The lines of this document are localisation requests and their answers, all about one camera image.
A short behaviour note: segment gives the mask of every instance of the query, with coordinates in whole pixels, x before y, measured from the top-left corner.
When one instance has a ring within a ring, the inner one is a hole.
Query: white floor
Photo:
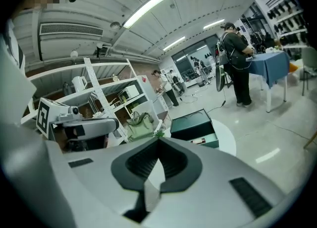
[[[251,107],[237,107],[233,86],[229,89],[225,86],[225,105],[209,112],[211,118],[233,133],[237,157],[266,175],[285,193],[304,183],[317,154],[315,143],[303,149],[317,129],[317,79],[309,80],[310,90],[305,90],[305,96],[302,88],[303,83],[289,75],[288,100],[284,102],[283,82],[278,82],[272,88],[272,109],[267,113],[266,92],[261,91],[258,77],[250,75]],[[208,87],[190,87],[185,95],[179,101],[180,106],[169,111],[171,119],[202,108],[209,111],[224,101],[224,93],[217,92],[214,79]]]

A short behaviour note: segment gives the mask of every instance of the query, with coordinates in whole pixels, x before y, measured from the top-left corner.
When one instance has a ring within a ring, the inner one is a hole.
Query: ceiling light
[[[219,20],[219,21],[217,21],[217,22],[214,22],[214,23],[211,23],[211,24],[209,24],[209,25],[206,25],[206,26],[204,26],[204,29],[206,29],[206,28],[208,28],[208,27],[211,27],[211,26],[213,26],[213,25],[215,25],[215,24],[219,24],[219,23],[222,23],[224,21],[224,19],[222,19],[222,20]]]
[[[123,23],[123,27],[129,29],[136,21],[139,20],[146,12],[163,0],[149,0],[141,8],[139,8],[128,20]]]
[[[186,56],[187,56],[187,55],[182,56],[181,58],[177,59],[176,61],[179,61],[179,60],[181,60],[181,59],[184,59]]]
[[[207,45],[202,46],[201,48],[205,48]],[[196,49],[196,51],[200,50],[201,48]]]
[[[180,42],[180,41],[183,40],[184,38],[185,38],[185,36],[182,37],[182,38],[180,38],[179,40],[176,40],[175,42],[173,42],[172,44],[170,44],[169,46],[167,46],[167,47],[164,48],[163,50],[165,51],[165,50],[169,49],[170,47],[174,46],[176,43]]]

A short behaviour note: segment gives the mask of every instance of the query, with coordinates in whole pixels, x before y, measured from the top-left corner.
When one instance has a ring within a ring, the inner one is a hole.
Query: ceiling
[[[96,44],[109,47],[108,57],[129,57],[131,60],[159,63],[205,37],[215,34],[219,26],[203,27],[225,18],[235,21],[255,0],[165,0],[142,16],[129,30],[112,29],[122,24],[148,0],[61,0],[45,9],[25,10],[14,19],[14,31],[26,55],[26,71],[43,62],[70,59],[76,50],[80,57],[92,56]],[[39,36],[41,23],[76,23],[102,28],[103,36],[58,34]],[[185,36],[182,43],[163,51],[167,45]]]

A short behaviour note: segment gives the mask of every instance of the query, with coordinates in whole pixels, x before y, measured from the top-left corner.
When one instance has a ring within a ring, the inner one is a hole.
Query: table
[[[266,111],[271,111],[271,88],[278,79],[285,78],[284,82],[284,101],[287,98],[287,74],[289,72],[289,56],[286,52],[267,53],[256,55],[253,59],[249,73],[261,76],[267,84],[266,89]]]
[[[218,120],[211,119],[214,131],[217,134],[219,140],[219,150],[229,153],[233,156],[237,154],[236,141],[230,129],[219,122]],[[170,127],[164,131],[166,137],[170,137]],[[156,165],[149,176],[149,181],[156,188],[159,189],[161,183],[165,181],[164,169],[162,163],[158,160]]]

